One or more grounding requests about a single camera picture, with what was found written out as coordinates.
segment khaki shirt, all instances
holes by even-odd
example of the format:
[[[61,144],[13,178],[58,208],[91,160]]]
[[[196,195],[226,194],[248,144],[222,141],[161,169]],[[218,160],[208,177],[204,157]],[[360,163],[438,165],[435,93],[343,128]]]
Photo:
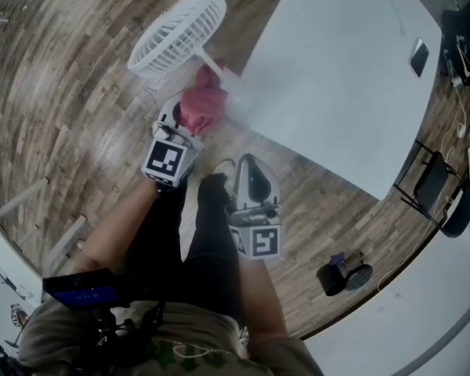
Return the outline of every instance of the khaki shirt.
[[[114,309],[117,324],[132,319],[140,325],[143,314],[156,302],[133,302]],[[20,341],[19,361],[34,374],[70,374],[89,328],[89,314],[75,313],[48,297],[28,322]],[[169,302],[164,323],[150,340],[150,360],[116,375],[262,376],[323,375],[305,344],[279,338],[257,346],[244,358],[237,323],[196,306]]]

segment smartphone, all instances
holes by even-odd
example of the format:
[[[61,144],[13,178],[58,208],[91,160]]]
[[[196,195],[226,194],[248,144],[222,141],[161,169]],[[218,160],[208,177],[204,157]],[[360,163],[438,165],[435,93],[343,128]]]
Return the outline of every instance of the smartphone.
[[[428,59],[428,48],[426,44],[419,38],[413,49],[413,54],[410,57],[409,64],[413,72],[421,77],[423,69],[425,68],[426,60]]]

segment white fan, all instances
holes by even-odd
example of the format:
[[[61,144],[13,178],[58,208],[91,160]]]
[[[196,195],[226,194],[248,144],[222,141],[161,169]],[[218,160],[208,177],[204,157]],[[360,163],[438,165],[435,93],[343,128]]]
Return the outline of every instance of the white fan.
[[[152,78],[173,71],[196,55],[223,79],[223,71],[202,46],[218,29],[225,13],[225,0],[179,0],[138,40],[128,69]]]

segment black pants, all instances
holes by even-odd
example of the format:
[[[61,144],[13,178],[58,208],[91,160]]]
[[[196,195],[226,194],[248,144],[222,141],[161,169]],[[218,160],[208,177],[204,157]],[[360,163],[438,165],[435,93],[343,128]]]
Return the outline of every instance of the black pants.
[[[225,180],[214,174],[201,181],[196,231],[185,262],[179,226],[186,183],[155,201],[129,249],[124,272],[146,285],[141,298],[199,306],[230,316],[242,327],[238,253],[224,213],[229,202]]]

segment cable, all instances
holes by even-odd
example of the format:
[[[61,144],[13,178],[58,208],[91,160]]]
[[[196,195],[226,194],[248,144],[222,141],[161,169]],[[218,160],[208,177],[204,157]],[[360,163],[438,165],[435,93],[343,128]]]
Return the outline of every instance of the cable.
[[[450,65],[450,69],[451,69],[451,76],[453,76],[453,66],[452,64]],[[456,123],[456,119],[457,119],[457,115],[458,113],[461,111],[463,111],[463,118],[464,118],[464,122],[463,123],[460,123],[458,122],[457,123],[457,127],[456,127],[456,134],[457,134],[457,137],[459,139],[462,139],[465,137],[465,133],[467,131],[467,114],[465,112],[465,106],[463,105],[463,103],[461,102],[461,96],[460,96],[460,93],[459,91],[457,90],[457,87],[454,87],[454,90],[456,91],[457,93],[457,99],[458,99],[458,108],[456,110],[456,114],[454,115],[454,119],[453,119],[453,124],[450,126],[449,128],[449,131],[446,132],[446,134],[444,134],[444,137],[442,138],[442,142],[440,143],[440,153],[443,154],[443,145],[444,145],[444,141],[446,140],[446,137],[449,135],[449,133],[451,131],[453,131],[453,128],[454,128],[454,124]],[[452,147],[449,148],[449,150],[446,152],[446,156],[444,158],[444,161],[446,163],[449,163],[449,161],[451,160],[451,158],[453,157],[453,154],[454,154],[454,145]],[[433,213],[432,213],[432,217],[435,215],[436,211],[437,211],[437,206],[439,205],[439,202],[440,202],[440,195],[442,194],[442,191],[440,191],[439,193],[439,197],[437,198],[437,203],[436,203],[436,206],[434,207],[433,209]],[[381,292],[381,290],[379,289],[379,285],[380,283],[387,277],[389,276],[390,274],[392,274],[395,270],[397,270],[398,268],[401,267],[401,265],[403,265],[406,260],[409,259],[409,257],[412,256],[412,254],[416,251],[416,249],[419,247],[420,243],[423,241],[423,238],[425,237],[425,234],[427,233],[428,229],[430,228],[430,226],[432,225],[432,221],[428,221],[428,225],[425,229],[425,231],[423,232],[423,234],[421,235],[421,238],[420,240],[416,243],[416,245],[414,245],[414,248],[413,250],[411,251],[411,253],[406,256],[406,258],[401,262],[399,263],[397,266],[395,266],[393,269],[389,270],[381,279],[379,279],[378,281],[378,286],[377,286],[377,289],[378,289],[378,292]]]
[[[453,73],[453,65],[452,64],[450,65],[450,69],[451,69],[451,77],[453,77],[454,73]],[[459,104],[458,104],[458,108],[456,110],[456,114],[454,115],[453,124],[450,126],[449,131],[447,131],[446,134],[444,134],[444,137],[442,138],[442,142],[440,143],[440,153],[441,154],[444,154],[444,152],[443,152],[444,141],[446,140],[446,137],[449,135],[449,133],[451,131],[453,131],[454,124],[456,123],[457,115],[460,112],[460,110],[463,111],[464,122],[463,123],[460,123],[460,122],[457,123],[457,127],[456,127],[457,137],[459,139],[464,138],[465,133],[467,131],[467,114],[465,112],[465,106],[461,102],[461,96],[460,96],[459,91],[457,90],[457,86],[454,87],[454,90],[457,93],[457,99],[458,99]],[[449,161],[453,157],[453,154],[454,154],[454,145],[452,147],[450,147],[449,150],[446,152],[446,156],[444,158],[444,161],[446,163],[449,163]]]

